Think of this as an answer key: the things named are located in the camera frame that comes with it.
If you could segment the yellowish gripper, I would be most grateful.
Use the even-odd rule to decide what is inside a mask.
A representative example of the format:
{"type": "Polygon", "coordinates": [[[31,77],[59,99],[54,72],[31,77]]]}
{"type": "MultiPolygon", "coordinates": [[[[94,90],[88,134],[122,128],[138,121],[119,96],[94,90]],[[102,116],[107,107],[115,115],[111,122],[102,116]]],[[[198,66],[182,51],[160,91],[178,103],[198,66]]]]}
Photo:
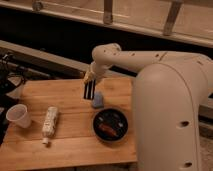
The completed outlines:
{"type": "Polygon", "coordinates": [[[84,87],[84,99],[90,99],[93,100],[94,99],[94,93],[95,93],[95,86],[96,86],[96,74],[91,71],[90,69],[88,69],[84,75],[84,83],[85,87],[84,87]]]}

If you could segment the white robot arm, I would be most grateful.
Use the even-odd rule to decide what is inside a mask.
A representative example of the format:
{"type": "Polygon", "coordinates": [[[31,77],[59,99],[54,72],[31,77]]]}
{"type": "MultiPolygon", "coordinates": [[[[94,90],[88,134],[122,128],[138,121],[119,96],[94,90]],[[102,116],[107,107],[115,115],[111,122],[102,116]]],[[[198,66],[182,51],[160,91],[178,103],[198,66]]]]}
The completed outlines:
{"type": "Polygon", "coordinates": [[[112,66],[136,74],[132,113],[138,171],[202,171],[198,111],[213,94],[213,59],[200,53],[124,51],[99,45],[85,77],[86,99],[112,66]]]}

